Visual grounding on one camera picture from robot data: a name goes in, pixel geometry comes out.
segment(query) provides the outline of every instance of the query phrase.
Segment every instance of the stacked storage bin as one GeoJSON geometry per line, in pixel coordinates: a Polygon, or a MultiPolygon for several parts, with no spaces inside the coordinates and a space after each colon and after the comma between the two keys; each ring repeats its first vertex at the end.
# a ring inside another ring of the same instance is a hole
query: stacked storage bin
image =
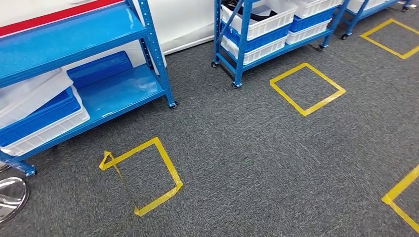
{"type": "Polygon", "coordinates": [[[333,11],[342,0],[291,0],[298,5],[290,27],[287,44],[294,44],[327,29],[333,11]]]}
{"type": "MultiPolygon", "coordinates": [[[[256,15],[269,15],[271,10],[277,15],[262,21],[250,20],[249,31],[245,46],[244,65],[254,62],[285,46],[288,31],[293,22],[297,5],[288,0],[261,0],[252,6],[252,13],[256,15]]],[[[221,6],[221,25],[224,27],[233,12],[226,6],[221,6]]],[[[225,35],[221,46],[230,52],[236,59],[239,55],[239,42],[242,28],[241,15],[236,15],[225,35]]]]}
{"type": "MultiPolygon", "coordinates": [[[[346,9],[352,11],[353,13],[358,13],[364,1],[365,0],[350,0],[346,9]]],[[[386,1],[387,0],[369,0],[367,5],[364,8],[364,11],[370,8],[373,8],[375,6],[378,6],[386,1]]]]}
{"type": "Polygon", "coordinates": [[[21,156],[89,120],[62,69],[0,88],[0,150],[21,156]]]}

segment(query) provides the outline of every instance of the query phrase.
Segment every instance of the white plastic bin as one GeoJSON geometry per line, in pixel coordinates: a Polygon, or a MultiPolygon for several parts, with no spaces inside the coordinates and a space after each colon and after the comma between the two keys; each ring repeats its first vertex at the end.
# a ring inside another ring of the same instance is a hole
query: white plastic bin
{"type": "MultiPolygon", "coordinates": [[[[364,11],[370,8],[373,8],[375,6],[378,6],[384,2],[386,1],[385,0],[369,0],[367,5],[364,8],[364,11]]],[[[363,3],[364,3],[364,0],[350,0],[346,9],[349,9],[354,13],[358,13],[363,3]]]]}
{"type": "Polygon", "coordinates": [[[331,19],[298,32],[288,31],[287,44],[297,43],[301,40],[305,40],[321,32],[324,32],[327,29],[327,25],[330,21],[331,19]]]}
{"type": "Polygon", "coordinates": [[[75,97],[77,98],[77,101],[80,103],[81,109],[79,111],[74,112],[6,147],[2,147],[0,150],[11,156],[24,155],[36,147],[51,141],[59,135],[89,120],[90,116],[82,104],[82,99],[73,86],[72,90],[75,97]]]}
{"type": "Polygon", "coordinates": [[[342,4],[342,0],[291,0],[298,5],[295,12],[299,18],[307,18],[334,6],[342,4]]]}
{"type": "Polygon", "coordinates": [[[25,118],[72,84],[59,68],[0,88],[0,129],[25,118]]]}
{"type": "MultiPolygon", "coordinates": [[[[271,54],[278,49],[281,49],[285,46],[285,40],[288,36],[282,37],[276,41],[273,41],[269,44],[266,44],[262,47],[259,47],[255,50],[252,50],[248,53],[245,53],[245,58],[243,60],[243,65],[247,65],[249,63],[252,63],[268,54],[271,54]]],[[[239,48],[235,43],[233,43],[230,39],[228,39],[226,36],[223,36],[223,39],[221,40],[221,46],[225,48],[227,51],[229,51],[236,59],[238,59],[239,55],[239,48]]]]}
{"type": "MultiPolygon", "coordinates": [[[[250,20],[247,40],[271,32],[286,24],[293,22],[294,12],[297,6],[288,0],[261,0],[253,3],[252,13],[257,15],[268,15],[273,10],[277,15],[269,17],[263,21],[250,20]]],[[[226,6],[221,6],[221,20],[228,22],[233,12],[226,6]]],[[[242,32],[242,16],[237,14],[231,23],[231,26],[239,33],[242,32]]]]}

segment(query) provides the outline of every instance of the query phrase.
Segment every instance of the yellow floor tape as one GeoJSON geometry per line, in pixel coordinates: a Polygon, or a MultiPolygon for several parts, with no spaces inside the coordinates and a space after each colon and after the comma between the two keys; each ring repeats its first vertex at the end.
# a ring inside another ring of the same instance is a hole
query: yellow floor tape
{"type": "Polygon", "coordinates": [[[282,97],[284,97],[288,103],[290,103],[292,106],[294,106],[294,108],[300,112],[300,114],[302,114],[303,116],[307,116],[309,114],[311,114],[312,112],[318,110],[319,108],[325,106],[327,103],[331,102],[332,100],[338,98],[339,96],[341,96],[343,93],[345,93],[345,89],[343,89],[342,87],[340,87],[336,82],[334,82],[332,79],[328,78],[325,74],[321,73],[319,70],[317,70],[315,67],[311,66],[308,63],[303,63],[300,64],[298,66],[296,66],[295,68],[271,79],[269,81],[269,84],[271,85],[272,88],[274,88],[274,90],[276,90],[276,92],[278,92],[280,95],[282,95],[282,97]],[[298,105],[293,99],[291,99],[291,97],[289,97],[283,90],[281,90],[275,83],[277,83],[279,80],[297,72],[298,70],[301,70],[305,67],[308,67],[310,70],[312,70],[315,74],[319,75],[321,78],[323,78],[324,80],[326,80],[328,83],[330,83],[332,86],[334,86],[337,89],[337,92],[333,93],[331,96],[327,97],[326,99],[320,101],[319,103],[313,105],[312,107],[304,110],[302,107],[300,107],[300,105],[298,105]]]}
{"type": "Polygon", "coordinates": [[[375,40],[373,40],[373,39],[371,39],[371,38],[369,38],[369,37],[368,37],[368,36],[369,36],[369,35],[371,35],[372,33],[377,32],[377,31],[378,31],[378,30],[380,30],[381,28],[383,28],[383,27],[385,27],[385,26],[387,26],[387,25],[389,25],[389,24],[391,24],[391,23],[397,24],[397,25],[399,25],[399,26],[401,26],[401,27],[403,27],[403,28],[405,28],[405,29],[407,29],[407,30],[409,30],[409,31],[412,31],[412,32],[414,32],[414,33],[416,33],[416,34],[418,34],[418,35],[419,35],[419,31],[417,31],[417,30],[413,29],[412,27],[406,26],[405,24],[403,24],[403,23],[401,23],[401,22],[396,21],[396,20],[394,20],[393,18],[390,18],[390,19],[388,19],[387,21],[385,21],[385,22],[383,22],[383,23],[379,24],[378,26],[376,26],[376,27],[374,27],[374,28],[370,29],[369,31],[367,31],[367,32],[365,32],[365,33],[363,33],[363,34],[361,34],[361,35],[360,35],[360,37],[362,37],[362,38],[364,38],[364,39],[368,40],[369,42],[371,42],[371,43],[373,43],[373,44],[377,45],[378,47],[380,47],[380,48],[382,48],[382,49],[386,50],[387,52],[390,52],[390,53],[392,53],[392,54],[394,54],[394,55],[396,55],[396,56],[398,56],[398,57],[400,57],[400,58],[402,58],[402,59],[407,59],[407,58],[409,58],[410,56],[412,56],[412,55],[414,55],[415,53],[417,53],[417,52],[419,51],[419,45],[418,45],[418,46],[416,46],[414,49],[410,50],[409,52],[407,52],[407,53],[405,53],[405,54],[401,54],[401,53],[396,52],[396,51],[394,51],[393,49],[388,48],[388,47],[386,47],[386,46],[384,46],[384,45],[380,44],[379,42],[377,42],[377,41],[375,41],[375,40]]]}
{"type": "Polygon", "coordinates": [[[407,223],[409,224],[418,234],[419,225],[406,214],[398,205],[394,203],[394,200],[399,196],[413,181],[419,176],[419,165],[417,165],[412,171],[409,172],[396,186],[394,186],[381,200],[389,205],[393,210],[407,223]]]}
{"type": "Polygon", "coordinates": [[[155,137],[155,138],[151,139],[150,141],[147,141],[147,142],[139,145],[138,147],[136,147],[136,148],[134,148],[134,149],[126,152],[125,154],[122,154],[121,156],[119,156],[117,158],[114,158],[114,156],[110,152],[105,151],[104,158],[103,158],[102,162],[99,164],[99,168],[101,170],[105,170],[105,169],[113,166],[115,168],[116,172],[118,173],[118,175],[119,175],[119,177],[120,177],[120,179],[121,179],[121,181],[122,181],[122,183],[123,183],[123,185],[124,185],[127,193],[129,194],[128,187],[126,185],[126,182],[125,182],[124,178],[122,177],[122,174],[121,174],[120,170],[117,168],[116,165],[117,165],[117,163],[123,161],[124,159],[126,159],[126,158],[132,156],[133,154],[135,154],[135,153],[137,153],[137,152],[139,152],[139,151],[141,151],[143,149],[146,149],[147,147],[152,146],[152,145],[156,145],[157,150],[159,151],[160,156],[162,157],[163,161],[165,162],[166,167],[168,168],[169,173],[172,176],[172,178],[173,178],[174,183],[176,184],[176,186],[172,190],[170,190],[169,192],[165,193],[163,196],[159,197],[158,199],[152,201],[150,204],[148,204],[145,207],[143,207],[142,209],[139,209],[135,205],[135,202],[133,201],[133,198],[130,197],[131,202],[134,205],[134,214],[135,215],[138,215],[138,216],[145,215],[147,212],[153,210],[158,205],[160,205],[163,202],[167,201],[169,198],[171,198],[172,196],[174,196],[177,193],[177,191],[179,191],[179,189],[183,185],[183,183],[180,180],[180,177],[177,174],[176,169],[174,168],[174,166],[173,166],[173,164],[172,164],[172,162],[171,162],[168,154],[166,153],[166,151],[165,151],[165,149],[164,149],[164,147],[163,147],[160,139],[158,137],[155,137]]]}

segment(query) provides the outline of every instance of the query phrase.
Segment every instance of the shelf board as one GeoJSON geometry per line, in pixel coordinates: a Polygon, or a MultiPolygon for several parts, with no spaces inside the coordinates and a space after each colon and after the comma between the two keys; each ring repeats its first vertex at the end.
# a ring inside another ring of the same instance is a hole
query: shelf board
{"type": "Polygon", "coordinates": [[[141,65],[80,88],[78,92],[90,120],[14,160],[22,161],[165,95],[157,79],[154,71],[141,65]]]}
{"type": "Polygon", "coordinates": [[[140,39],[149,33],[124,2],[0,39],[0,87],[140,39]]]}
{"type": "MultiPolygon", "coordinates": [[[[258,59],[256,61],[250,63],[250,64],[244,65],[243,66],[243,71],[247,71],[247,70],[249,70],[251,68],[254,68],[254,67],[256,67],[256,66],[258,66],[258,65],[260,65],[260,64],[262,64],[264,62],[267,62],[267,61],[269,61],[271,59],[274,59],[276,57],[279,57],[279,56],[281,56],[281,55],[283,55],[285,53],[288,53],[290,51],[293,51],[294,49],[303,47],[304,45],[307,45],[307,44],[309,44],[309,43],[311,43],[311,42],[313,42],[313,41],[315,41],[317,39],[326,37],[326,36],[328,36],[330,34],[332,34],[332,30],[330,30],[329,28],[327,28],[324,32],[318,33],[317,35],[314,35],[314,36],[312,36],[310,38],[304,39],[304,40],[302,40],[300,42],[297,42],[297,43],[294,43],[294,44],[285,44],[285,46],[283,48],[280,48],[277,51],[272,52],[271,54],[268,54],[268,55],[266,55],[266,56],[264,56],[264,57],[262,57],[262,58],[260,58],[260,59],[258,59]]],[[[220,48],[222,48],[227,53],[227,55],[231,59],[233,59],[234,62],[237,63],[237,59],[229,51],[227,51],[222,46],[220,46],[220,48]]]]}
{"type": "MultiPolygon", "coordinates": [[[[364,10],[360,15],[359,20],[364,19],[368,16],[371,16],[372,14],[374,14],[376,12],[379,12],[379,11],[385,9],[385,8],[388,8],[389,6],[397,3],[398,1],[399,0],[388,0],[388,1],[385,1],[378,6],[375,6],[375,7],[372,7],[370,9],[364,10]]],[[[349,14],[353,15],[353,16],[355,16],[357,14],[357,13],[355,13],[355,12],[349,10],[349,9],[346,9],[345,11],[348,12],[349,14]]]]}

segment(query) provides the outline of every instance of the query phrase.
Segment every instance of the blue metal shelf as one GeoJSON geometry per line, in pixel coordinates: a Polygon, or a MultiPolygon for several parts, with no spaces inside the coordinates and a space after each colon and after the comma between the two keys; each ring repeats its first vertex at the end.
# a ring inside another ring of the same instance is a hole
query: blue metal shelf
{"type": "Polygon", "coordinates": [[[78,90],[90,120],[20,156],[22,161],[166,94],[157,75],[141,65],[78,90]]]}
{"type": "MultiPolygon", "coordinates": [[[[135,40],[140,41],[146,59],[145,65],[126,68],[125,71],[109,68],[119,73],[100,80],[96,78],[92,84],[78,88],[90,120],[22,156],[12,157],[0,152],[0,161],[27,176],[34,175],[34,166],[25,163],[24,159],[161,96],[166,97],[169,107],[177,106],[147,0],[141,0],[139,6],[144,24],[140,21],[133,0],[126,0],[0,39],[0,87],[135,40]]],[[[89,76],[94,77],[95,73],[99,76],[103,68],[97,68],[97,72],[89,71],[89,76]]]]}
{"type": "Polygon", "coordinates": [[[0,87],[68,65],[146,34],[148,29],[122,2],[2,38],[0,87]]]}
{"type": "Polygon", "coordinates": [[[223,27],[221,28],[220,27],[221,0],[214,0],[214,12],[215,12],[214,14],[214,58],[213,58],[212,66],[216,67],[221,62],[225,64],[227,68],[231,70],[231,72],[234,74],[234,82],[233,82],[234,88],[242,86],[242,74],[244,71],[249,70],[253,67],[256,67],[257,65],[267,62],[273,58],[276,58],[294,49],[300,48],[320,38],[325,38],[325,39],[323,40],[323,43],[319,46],[319,48],[323,49],[323,48],[328,47],[330,36],[335,31],[339,20],[341,19],[343,13],[345,12],[345,9],[349,3],[349,0],[344,0],[342,2],[342,5],[338,7],[337,14],[332,24],[324,32],[319,33],[315,36],[312,36],[308,39],[302,40],[300,42],[294,43],[292,45],[286,44],[285,47],[263,58],[260,58],[248,65],[243,65],[244,55],[245,55],[245,46],[247,43],[247,33],[249,29],[250,15],[251,15],[253,2],[254,0],[239,0],[239,2],[236,5],[236,8],[233,11],[232,16],[230,17],[230,19],[228,20],[226,24],[223,24],[223,27]],[[229,57],[231,57],[236,62],[236,66],[234,67],[220,53],[220,51],[224,49],[221,46],[221,38],[223,37],[224,32],[228,30],[228,27],[233,21],[234,16],[239,11],[240,6],[243,6],[243,15],[242,15],[242,28],[241,28],[241,34],[240,34],[240,42],[238,43],[238,48],[239,48],[238,58],[236,59],[231,53],[229,53],[227,50],[224,50],[227,53],[227,55],[229,55],[229,57]]]}
{"type": "MultiPolygon", "coordinates": [[[[355,13],[349,9],[346,9],[345,12],[351,17],[350,20],[345,19],[344,17],[342,18],[342,22],[344,22],[345,24],[348,25],[348,27],[346,28],[345,34],[343,34],[341,36],[341,39],[346,39],[348,36],[350,36],[352,34],[352,30],[355,27],[356,23],[358,23],[358,21],[371,16],[374,13],[377,13],[385,8],[388,8],[389,6],[397,3],[399,0],[388,0],[383,2],[382,4],[372,7],[370,9],[364,10],[364,8],[367,6],[369,0],[365,0],[361,7],[359,8],[358,12],[355,13]]],[[[408,9],[408,6],[410,4],[411,0],[406,0],[406,2],[403,5],[403,12],[406,11],[408,9]]]]}

